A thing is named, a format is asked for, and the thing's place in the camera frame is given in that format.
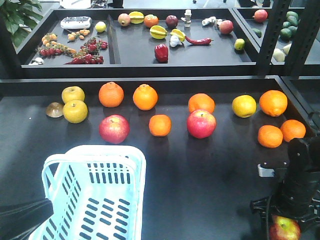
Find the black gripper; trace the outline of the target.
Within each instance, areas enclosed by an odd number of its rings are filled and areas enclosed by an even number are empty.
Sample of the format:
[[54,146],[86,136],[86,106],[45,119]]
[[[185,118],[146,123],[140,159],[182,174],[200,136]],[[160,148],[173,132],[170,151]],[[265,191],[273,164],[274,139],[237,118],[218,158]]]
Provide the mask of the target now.
[[262,219],[270,214],[300,223],[320,221],[320,137],[294,138],[288,144],[289,164],[270,197],[250,202]]

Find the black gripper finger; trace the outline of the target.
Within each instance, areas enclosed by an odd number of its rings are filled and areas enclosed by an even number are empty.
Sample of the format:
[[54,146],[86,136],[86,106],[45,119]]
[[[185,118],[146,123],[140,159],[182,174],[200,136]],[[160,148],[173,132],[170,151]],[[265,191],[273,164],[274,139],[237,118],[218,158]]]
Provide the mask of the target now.
[[27,240],[30,234],[54,213],[52,202],[39,199],[0,207],[0,238]]

